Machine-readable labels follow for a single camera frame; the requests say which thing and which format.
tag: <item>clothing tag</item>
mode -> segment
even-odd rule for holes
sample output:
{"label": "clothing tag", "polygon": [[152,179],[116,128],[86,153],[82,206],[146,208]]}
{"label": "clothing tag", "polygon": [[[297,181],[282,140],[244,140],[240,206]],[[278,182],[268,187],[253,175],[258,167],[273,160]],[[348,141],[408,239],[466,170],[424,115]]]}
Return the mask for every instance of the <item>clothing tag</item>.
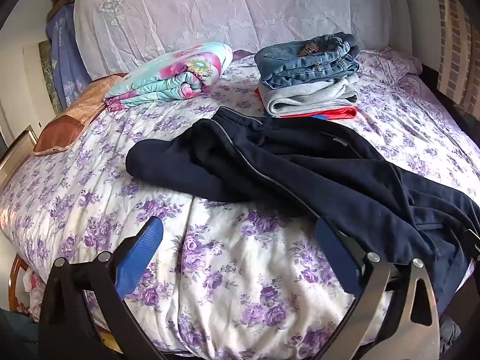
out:
{"label": "clothing tag", "polygon": [[312,54],[317,54],[319,51],[320,49],[315,43],[308,43],[300,50],[298,56],[311,56]]}

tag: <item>folded blanket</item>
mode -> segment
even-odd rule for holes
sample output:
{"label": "folded blanket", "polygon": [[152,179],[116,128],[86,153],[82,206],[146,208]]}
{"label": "folded blanket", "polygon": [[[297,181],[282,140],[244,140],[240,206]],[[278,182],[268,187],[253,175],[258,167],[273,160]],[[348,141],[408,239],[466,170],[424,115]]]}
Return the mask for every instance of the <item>folded blanket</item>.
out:
{"label": "folded blanket", "polygon": [[111,111],[157,100],[185,100],[208,93],[232,62],[222,43],[204,43],[169,52],[136,68],[105,95]]}
{"label": "folded blanket", "polygon": [[[258,90],[258,88],[255,88],[254,92],[258,100],[260,100],[263,104],[262,96],[260,95],[260,91]],[[307,112],[306,114],[287,115],[287,116],[281,116],[281,117],[285,118],[285,117],[306,117],[306,116],[312,116],[312,117],[316,117],[317,119],[323,119],[323,120],[354,119],[355,117],[357,117],[357,109],[355,107],[345,107],[345,108],[329,109],[326,111]]]}
{"label": "folded blanket", "polygon": [[358,76],[353,74],[340,79],[278,89],[269,89],[259,81],[258,90],[270,115],[293,116],[353,107],[360,96],[358,90],[352,86],[357,81]]}

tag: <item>folded clothes stack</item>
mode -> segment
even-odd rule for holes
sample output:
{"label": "folded clothes stack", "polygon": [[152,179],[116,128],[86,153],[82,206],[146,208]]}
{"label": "folded clothes stack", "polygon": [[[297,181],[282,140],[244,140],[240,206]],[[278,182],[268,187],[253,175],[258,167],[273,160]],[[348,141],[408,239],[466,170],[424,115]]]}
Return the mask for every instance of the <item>folded clothes stack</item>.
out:
{"label": "folded clothes stack", "polygon": [[359,52],[355,37],[343,32],[265,47],[255,55],[257,94],[271,116],[351,119]]}
{"label": "folded clothes stack", "polygon": [[209,93],[232,62],[230,46],[203,43],[163,54],[136,68],[105,95],[110,111]]}

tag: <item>floral folded blanket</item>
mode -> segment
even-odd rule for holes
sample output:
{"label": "floral folded blanket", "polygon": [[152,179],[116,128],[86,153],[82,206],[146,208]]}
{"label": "floral folded blanket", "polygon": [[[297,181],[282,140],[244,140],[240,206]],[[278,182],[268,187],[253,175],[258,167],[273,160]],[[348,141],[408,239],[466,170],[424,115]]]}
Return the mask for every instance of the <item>floral folded blanket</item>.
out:
{"label": "floral folded blanket", "polygon": [[232,49],[223,43],[203,43],[169,52],[126,75],[105,95],[105,103],[109,110],[119,111],[209,93],[232,58]]}

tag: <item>pillow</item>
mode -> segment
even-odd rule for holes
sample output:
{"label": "pillow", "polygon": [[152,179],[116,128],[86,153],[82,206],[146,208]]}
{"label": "pillow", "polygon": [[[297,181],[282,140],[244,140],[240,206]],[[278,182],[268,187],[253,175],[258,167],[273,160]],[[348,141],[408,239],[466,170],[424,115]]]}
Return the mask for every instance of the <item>pillow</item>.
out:
{"label": "pillow", "polygon": [[75,0],[74,22],[92,78],[205,42],[255,53],[339,31],[411,52],[407,0]]}
{"label": "pillow", "polygon": [[63,152],[71,147],[105,109],[105,93],[123,76],[126,76],[126,73],[108,76],[88,85],[75,103],[45,126],[33,149],[34,155]]}
{"label": "pillow", "polygon": [[387,47],[382,52],[363,50],[358,56],[360,64],[358,74],[363,78],[380,81],[393,86],[407,74],[419,75],[422,73],[422,64],[415,57],[404,55]]}

